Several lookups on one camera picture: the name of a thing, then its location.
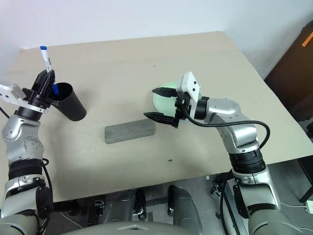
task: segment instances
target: white cable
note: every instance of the white cable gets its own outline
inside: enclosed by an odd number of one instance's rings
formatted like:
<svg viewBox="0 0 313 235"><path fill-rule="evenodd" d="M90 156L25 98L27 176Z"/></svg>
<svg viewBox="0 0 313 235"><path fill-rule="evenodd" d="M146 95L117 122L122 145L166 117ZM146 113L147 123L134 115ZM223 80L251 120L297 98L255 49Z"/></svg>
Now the white cable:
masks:
<svg viewBox="0 0 313 235"><path fill-rule="evenodd" d="M45 219L45 220L41 223L40 227L45 223L46 220L47 220L47 219Z"/></svg>
<svg viewBox="0 0 313 235"><path fill-rule="evenodd" d="M60 214L67 219L68 221L72 222L73 224L76 224L78 227L80 227L81 229L83 228L83 226L81 226L80 224L76 223L75 221L71 220L70 218L66 217L62 212L60 212Z"/></svg>
<svg viewBox="0 0 313 235"><path fill-rule="evenodd" d="M285 204L285 203L280 203L280 204L282 204L282 205L284 205L284 206L286 206L286 207L304 207L304 208L306 208L306 206L291 206L291 205L287 205L287 204Z"/></svg>
<svg viewBox="0 0 313 235"><path fill-rule="evenodd" d="M313 230L311 230L311 229L308 229L308 228L301 228L301 227L298 227L299 229L305 229L305 230L309 230L309 231L311 231L312 233L313 233Z"/></svg>

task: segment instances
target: table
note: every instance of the table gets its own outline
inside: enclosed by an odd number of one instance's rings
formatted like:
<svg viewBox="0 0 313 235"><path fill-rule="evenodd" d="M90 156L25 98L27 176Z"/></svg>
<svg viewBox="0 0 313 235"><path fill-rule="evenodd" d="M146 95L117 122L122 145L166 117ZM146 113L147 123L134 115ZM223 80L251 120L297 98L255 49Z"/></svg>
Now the table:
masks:
<svg viewBox="0 0 313 235"><path fill-rule="evenodd" d="M228 171L228 154L215 128L183 122L156 124L154 136L106 144L104 128L140 120L154 111L151 90L192 71L203 95L236 100L250 119L267 123L267 164L313 154L313 144L249 61L222 33L130 39L48 48L57 82L68 82L87 116L69 121L51 107L39 138L51 176L54 201L156 185ZM44 70L39 48L21 51L5 79L30 88ZM17 108L1 101L12 114ZM1 126L6 120L0 116ZM265 130L257 126L260 141ZM7 181L1 141L0 195Z"/></svg>

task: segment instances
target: green bowl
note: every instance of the green bowl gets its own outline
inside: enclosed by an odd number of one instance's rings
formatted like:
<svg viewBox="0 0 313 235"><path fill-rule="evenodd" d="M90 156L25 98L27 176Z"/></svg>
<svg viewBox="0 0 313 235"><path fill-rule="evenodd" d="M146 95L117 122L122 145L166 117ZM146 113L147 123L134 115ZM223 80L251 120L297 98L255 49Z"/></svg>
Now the green bowl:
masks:
<svg viewBox="0 0 313 235"><path fill-rule="evenodd" d="M164 83L160 87L168 87L168 88L177 88L177 82L168 82ZM175 101L176 97L162 97L158 94L153 94L153 104L156 110L160 113L163 113L166 116L175 116Z"/></svg>

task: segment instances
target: blue marker cap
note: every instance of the blue marker cap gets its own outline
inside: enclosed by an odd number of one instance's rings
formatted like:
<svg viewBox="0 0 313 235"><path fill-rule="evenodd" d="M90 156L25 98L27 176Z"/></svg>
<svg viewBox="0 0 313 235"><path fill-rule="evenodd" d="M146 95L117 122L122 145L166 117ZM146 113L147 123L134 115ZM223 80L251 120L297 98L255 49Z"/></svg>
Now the blue marker cap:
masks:
<svg viewBox="0 0 313 235"><path fill-rule="evenodd" d="M52 89L53 89L54 94L59 94L58 84L54 84L52 86Z"/></svg>

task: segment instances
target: marker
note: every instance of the marker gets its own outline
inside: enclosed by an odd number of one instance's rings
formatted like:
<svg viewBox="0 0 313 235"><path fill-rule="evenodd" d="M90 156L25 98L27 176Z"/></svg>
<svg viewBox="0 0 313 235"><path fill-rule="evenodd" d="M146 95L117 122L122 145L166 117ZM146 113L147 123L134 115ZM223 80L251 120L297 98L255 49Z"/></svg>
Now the marker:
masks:
<svg viewBox="0 0 313 235"><path fill-rule="evenodd" d="M47 47L46 46L40 46L41 55L43 55L44 63L45 63L45 69L47 72L50 72L52 70L51 61L48 56Z"/></svg>
<svg viewBox="0 0 313 235"><path fill-rule="evenodd" d="M51 65L50 58L48 56L47 47L46 46L40 46L40 51L41 51L41 55L43 56L43 59L44 59L45 69L49 73L52 70L52 65ZM53 89L53 92L55 94L59 94L59 89L58 89L57 84L52 85L52 89Z"/></svg>

